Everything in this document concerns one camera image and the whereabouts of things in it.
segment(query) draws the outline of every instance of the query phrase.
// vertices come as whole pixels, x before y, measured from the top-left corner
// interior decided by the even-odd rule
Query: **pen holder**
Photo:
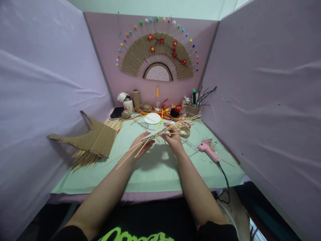
[[[187,113],[186,113],[186,116],[187,117],[193,117],[193,116],[196,116],[200,113],[200,110],[201,110],[201,106],[200,105],[193,105],[193,104],[190,104],[187,108]]]

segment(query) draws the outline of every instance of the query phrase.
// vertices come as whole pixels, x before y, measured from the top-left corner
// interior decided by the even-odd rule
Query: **power cord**
[[[221,170],[221,172],[223,173],[224,177],[225,177],[225,180],[226,180],[226,184],[227,184],[227,195],[228,195],[228,201],[224,201],[224,200],[221,200],[219,197],[218,199],[223,202],[223,203],[226,203],[226,204],[229,204],[230,203],[230,186],[228,185],[228,180],[227,180],[227,177],[225,175],[225,172],[223,171],[222,167],[221,167],[221,164],[219,162],[216,162],[218,168]]]

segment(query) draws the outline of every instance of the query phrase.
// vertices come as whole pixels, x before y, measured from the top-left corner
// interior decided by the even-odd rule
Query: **white bottle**
[[[129,110],[131,113],[133,112],[134,105],[129,95],[126,96],[123,104],[125,109]]]

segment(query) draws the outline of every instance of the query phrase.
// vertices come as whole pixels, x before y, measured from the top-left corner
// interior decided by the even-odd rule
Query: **white plate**
[[[149,113],[145,116],[144,121],[148,124],[158,124],[161,121],[161,117],[157,113]]]

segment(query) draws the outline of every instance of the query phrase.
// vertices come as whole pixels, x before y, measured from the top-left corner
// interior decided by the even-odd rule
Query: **ruler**
[[[191,143],[189,140],[186,140],[185,138],[181,137],[182,143],[188,145],[190,148],[192,148],[194,151],[197,151],[198,148],[193,143]]]

